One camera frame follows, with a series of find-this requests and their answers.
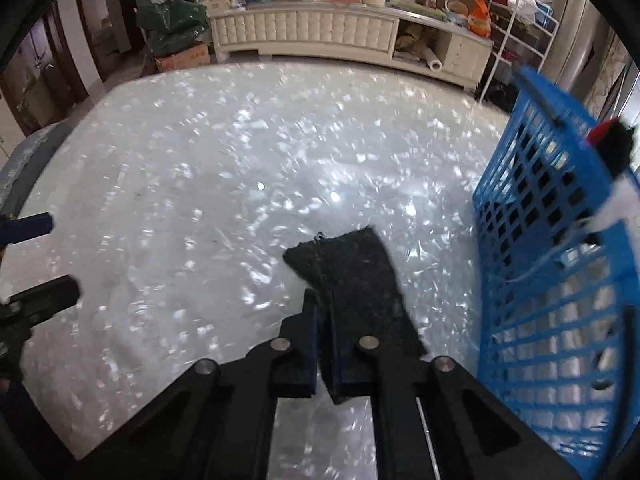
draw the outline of paper roll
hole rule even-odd
[[[430,48],[424,48],[424,50],[422,51],[422,58],[427,62],[429,68],[431,68],[431,70],[433,70],[434,72],[440,72],[442,70],[442,62]]]

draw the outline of blue plastic basket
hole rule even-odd
[[[595,240],[577,227],[612,184],[583,138],[595,120],[532,70],[520,69],[520,78],[474,193],[478,378],[587,479],[640,413],[637,385],[623,370],[630,354],[638,362],[638,348],[628,350],[638,334],[623,322],[640,304],[638,274],[622,222]]]

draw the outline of metal screw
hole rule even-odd
[[[291,346],[291,341],[289,341],[286,337],[277,337],[271,341],[271,348],[273,348],[276,352],[284,352],[288,350]]]
[[[456,362],[446,355],[441,355],[440,357],[436,357],[436,361],[434,362],[436,368],[441,372],[450,372],[453,368],[456,367]]]
[[[199,359],[194,367],[197,374],[210,375],[216,369],[216,362],[211,359]]]
[[[365,350],[375,350],[380,346],[380,341],[372,335],[364,335],[358,339],[358,344]]]

